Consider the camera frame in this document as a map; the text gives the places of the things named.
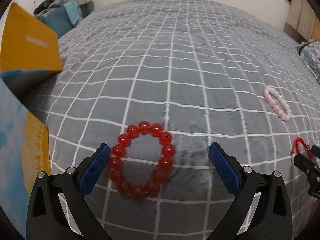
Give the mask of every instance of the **white grid pattern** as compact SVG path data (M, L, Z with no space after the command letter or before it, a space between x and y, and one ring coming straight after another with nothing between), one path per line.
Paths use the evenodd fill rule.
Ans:
M233 28L233 24L236 23L240 27ZM263 35L268 33L269 37L266 38ZM129 117L129 111L131 109L130 102L161 106L164 105L164 128L169 130L174 136L182 136L186 140L191 140L193 137L207 138L207 145L209 146L213 139L230 139L232 138L244 139L244 150L246 152L246 161L242 161L242 165L250 165L253 167L261 168L265 165L272 165L271 170L276 169L279 162L292 163L293 158L289 156L290 145L287 145L288 151L286 156L277 156L279 154L278 148L283 149L281 145L277 144L276 139L278 136L287 136L289 144L292 143L292 136L302 136L309 144L319 144L320 132L320 118L318 113L320 112L320 94L313 87L308 84L308 71L303 69L303 65L298 60L295 53L295 44L287 39L283 33L279 33L272 30L269 26L255 19L254 17L241 12L235 8L230 8L225 5L221 5L214 2L207 1L195 1L195 0L131 0L129 2L122 3L120 5L113 5L110 9L97 11L87 17L81 25L75 30L69 32L66 36L60 39L60 46L62 51L62 58L65 61L65 69L61 75L59 75L55 85L62 85L63 88L59 95L45 94L46 88L52 87L52 84L45 84L40 92L36 93L36 98L30 105L32 111L37 115L42 113L46 114L45 123L48 124L49 116L62 117L62 122L56 134L50 133L50 138L54 139L53 152L51 154L51 167L57 168L59 171L63 171L64 168L60 167L61 159L56 159L55 152L56 144L63 142L71 147L75 147L75 153L72 158L72 162L68 163L68 166L75 165L77 160L77 154L80 149L94 152L95 148L83 144L86 136L86 129L89 123L105 123L120 128L120 132L124 132L124 129L129 124L127 122ZM144 49L137 49L135 46L144 46ZM118 46L126 46L126 49L119 49ZM168 56L155 56L152 53L166 53L170 51ZM125 53L133 53L134 55L125 55ZM119 56L113 57L113 53L119 53ZM92 59L94 56L101 56L102 59ZM140 63L137 64L121 64L121 59L135 60L141 57ZM146 62L146 57L151 57L153 60L168 60L164 65L149 65ZM183 67L176 64L177 61L186 61ZM107 65L108 62L114 62L112 65ZM75 64L80 64L78 70L73 69ZM87 64L96 64L93 69L86 69ZM212 68L208 70L206 64L210 64ZM247 64L251 64L252 68L247 68ZM137 67L134 77L114 77L115 70L122 67ZM90 82L89 80L100 71L110 69L108 75L103 81ZM149 70L167 70L167 77L163 80L152 80L146 78L140 78L139 75L142 69ZM240 76L234 76L232 70L239 71ZM200 82L191 83L188 81L174 80L173 71L188 71L188 74L199 73ZM85 81L74 81L71 79L76 78L79 74L88 73L89 76ZM256 79L252 81L251 75L258 73L260 75L260 81ZM207 76L214 74L217 77L228 80L228 87L216 86L215 84L207 84ZM107 81L132 81L130 91L127 97L102 95L104 87ZM161 85L167 83L166 96L164 100L143 100L141 98L134 97L134 91L137 88L136 84L150 83ZM238 88L237 82L246 82L249 90ZM99 88L99 92L94 97L82 98L81 92L86 85L102 86ZM79 85L81 88L75 95L64 95L68 92L71 85ZM190 103L176 102L176 99L172 97L172 85L186 86L194 89L201 89L202 93L197 95L203 97L203 106L193 104L192 99ZM272 86L279 89L279 92L284 96L287 102L297 107L299 114L293 112L293 127L290 125L290 121L283 123L277 120L279 123L272 123L272 118L275 117L275 113L271 112L263 101L262 91L257 90L256 86L265 85ZM210 91L218 91L220 93L227 93L229 90L235 96L235 106L216 107L210 106L209 99L212 99L207 93ZM246 102L242 101L244 95L255 96L260 103L261 107L252 109L243 105ZM50 106L46 104L37 104L38 101L45 101L46 98L53 98L53 103ZM58 104L60 99L72 100L65 113L57 113L53 111L53 107ZM122 122L116 122L107 118L92 117L93 111L97 106L97 102L100 99L110 99L125 101L126 106L124 109L124 115ZM94 101L93 106L89 114L86 117L75 117L70 112L75 102L81 101ZM170 119L171 107L181 107L181 109L194 109L195 111L204 111L204 120L206 124L205 131L187 131L172 129L172 120ZM240 133L217 133L216 127L212 126L214 120L211 118L211 113L240 113L239 120L233 120L238 122L241 126L242 132ZM268 124L267 132L252 132L248 130L248 114L262 114L266 117ZM79 122L85 122L84 129L82 130L80 139L71 141L60 136L63 123L65 120L73 120ZM279 128L284 124L284 131L279 131ZM251 142L253 139L264 140L271 139L272 157L268 156L261 161L254 161L256 152L252 152ZM155 166L156 161L141 159L138 156L131 157L126 156L124 161L141 163L146 165ZM190 171L207 171L212 173L210 166L208 165L190 165L184 163L175 163L174 168L187 169ZM305 180L303 181L303 191L299 188L299 194L295 195L296 181L301 178L301 174L292 175L285 179L286 185L293 184L293 193L291 203L294 204L297 199L302 198L302 206L299 207L300 213L310 201L304 200L304 192L306 189ZM153 235L153 240L157 239L157 236L192 236L202 235L202 239L205 239L207 234L211 232L208 230L210 223L210 210L213 204L231 203L232 199L226 198L221 200L212 200L212 194L215 192L216 182L212 180L212 176L208 177L206 186L206 198L204 200L177 200L165 197L164 189L161 188L159 195L156 198L147 198L146 201L156 202L155 208L155 226L154 230L145 230L143 228L134 228L130 226L119 225L108 221L108 202L110 193L116 193L117 191L112 188L111 181L107 185L97 184L97 188L106 191L103 201L102 219L99 221L101 224L121 228L129 231L136 231ZM204 204L204 214L202 216L203 225L200 230L186 233L174 233L170 231L161 231L161 216L162 205L164 203L171 204ZM246 229L250 223L249 217L244 222L242 229ZM303 224L305 218L299 216L299 224Z

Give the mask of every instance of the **blue gripper pad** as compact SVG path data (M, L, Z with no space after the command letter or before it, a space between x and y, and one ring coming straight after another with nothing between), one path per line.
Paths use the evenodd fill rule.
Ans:
M317 145L311 147L311 152L314 156L320 159L320 148Z
M215 143L210 145L208 153L209 159L218 172L227 191L235 197L238 197L241 193L240 178L227 160L226 153L222 153Z
M92 192L109 159L110 148L105 144L93 158L79 179L78 191L82 198Z

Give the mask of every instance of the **pink bead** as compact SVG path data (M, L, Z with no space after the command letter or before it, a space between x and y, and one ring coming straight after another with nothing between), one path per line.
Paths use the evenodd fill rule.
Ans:
M279 108L279 106L278 106L278 105L275 105L275 106L274 106L274 108L273 108L273 110L274 110L274 111L275 111L275 113L277 114L277 113L279 113L280 108Z
M281 118L283 115L285 115L284 111L279 110L279 112L278 112L278 117Z
M269 104L269 106L271 106L273 108L273 107L275 107L276 102L274 100L271 100L268 104Z
M271 100L272 100L271 96L267 96L267 97L266 97L266 101L267 101L267 102L270 102Z

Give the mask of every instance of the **plaid bedsheet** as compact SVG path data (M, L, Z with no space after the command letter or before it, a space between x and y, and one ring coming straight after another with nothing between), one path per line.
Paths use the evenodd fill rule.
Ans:
M130 0L93 12L59 43L63 72L25 100L49 128L53 173L77 166L102 142L112 147L142 120L161 123L177 149L158 196L120 195L104 172L86 197L114 240L205 239L233 201L208 160L214 141L256 172L279 170L294 234L303 228L313 200L290 150L298 136L319 144L320 92L285 33L216 2ZM264 101L266 85L290 105L288 122ZM143 185L160 156L151 135L134 139L123 158L126 178Z

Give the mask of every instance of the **black clamp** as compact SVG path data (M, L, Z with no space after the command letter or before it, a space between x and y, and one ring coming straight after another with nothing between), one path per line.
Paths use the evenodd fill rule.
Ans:
M242 167L217 142L210 145L209 158L235 199L207 240L292 240L290 201L279 171L266 175ZM261 195L252 221L247 231L236 235L257 192Z
M69 167L59 175L38 173L27 213L27 240L112 240L83 199L92 192L109 159L109 146L101 144L77 168ZM58 193L64 194L82 236L71 230Z
M310 188L308 194L312 197L320 199L320 169L317 164L309 160L302 154L297 154L293 163L298 167L304 174L308 176L308 182Z

